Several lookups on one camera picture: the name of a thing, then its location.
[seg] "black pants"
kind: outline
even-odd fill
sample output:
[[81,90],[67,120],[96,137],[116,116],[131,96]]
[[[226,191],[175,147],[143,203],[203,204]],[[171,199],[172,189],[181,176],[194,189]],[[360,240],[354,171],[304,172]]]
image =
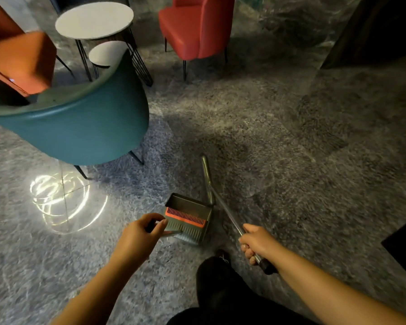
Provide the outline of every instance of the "black pants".
[[315,322],[255,294],[221,258],[205,260],[197,270],[198,308],[186,309],[167,325],[268,324],[315,325]]

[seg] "orange comb edge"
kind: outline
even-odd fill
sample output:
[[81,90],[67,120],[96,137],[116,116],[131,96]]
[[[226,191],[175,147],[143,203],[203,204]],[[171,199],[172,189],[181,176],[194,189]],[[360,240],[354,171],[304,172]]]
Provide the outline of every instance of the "orange comb edge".
[[176,209],[173,209],[172,207],[167,207],[167,210],[165,210],[165,215],[167,215],[170,218],[174,218],[200,228],[204,228],[206,224],[206,220],[200,219],[198,217],[195,217],[191,214],[182,211],[178,211]]

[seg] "left hand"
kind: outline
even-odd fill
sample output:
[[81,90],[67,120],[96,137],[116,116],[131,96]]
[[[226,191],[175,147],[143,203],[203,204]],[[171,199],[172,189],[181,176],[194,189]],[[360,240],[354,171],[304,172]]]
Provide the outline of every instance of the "left hand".
[[[145,228],[152,219],[159,222],[151,233],[147,233]],[[123,230],[110,261],[126,267],[140,267],[162,236],[167,222],[159,213],[147,213],[131,222]]]

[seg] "hand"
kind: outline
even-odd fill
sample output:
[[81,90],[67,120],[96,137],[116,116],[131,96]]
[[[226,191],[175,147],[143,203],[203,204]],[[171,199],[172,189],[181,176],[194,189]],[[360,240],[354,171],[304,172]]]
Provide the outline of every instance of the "hand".
[[254,224],[244,224],[243,228],[247,234],[242,235],[239,242],[241,243],[241,250],[245,252],[250,264],[257,265],[254,253],[270,260],[270,252],[279,244],[275,238],[266,229]]
[[[152,219],[159,222],[151,233],[147,233],[145,228]],[[144,214],[140,219],[131,222],[123,230],[110,261],[135,268],[135,271],[149,257],[167,222],[159,213]]]

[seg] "marble floor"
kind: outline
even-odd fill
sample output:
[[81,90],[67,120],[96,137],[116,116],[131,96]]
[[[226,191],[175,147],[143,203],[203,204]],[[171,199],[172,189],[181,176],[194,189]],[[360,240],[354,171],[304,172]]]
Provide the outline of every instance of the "marble floor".
[[[135,150],[144,166],[124,155],[85,168],[92,180],[83,180],[0,127],[0,324],[48,323],[108,261],[128,222],[163,212],[172,192],[204,198],[201,152],[244,221],[406,313],[406,272],[381,246],[406,223],[406,57],[320,71],[328,47],[293,48],[237,12],[228,64],[222,54],[190,61],[183,82],[182,62],[151,34],[140,47],[155,81]],[[83,81],[76,47],[51,35]],[[72,83],[58,65],[54,84]],[[217,212],[201,246],[160,241],[109,324],[165,324],[196,306],[195,271],[220,246],[252,289],[315,320],[278,276],[248,266]]]

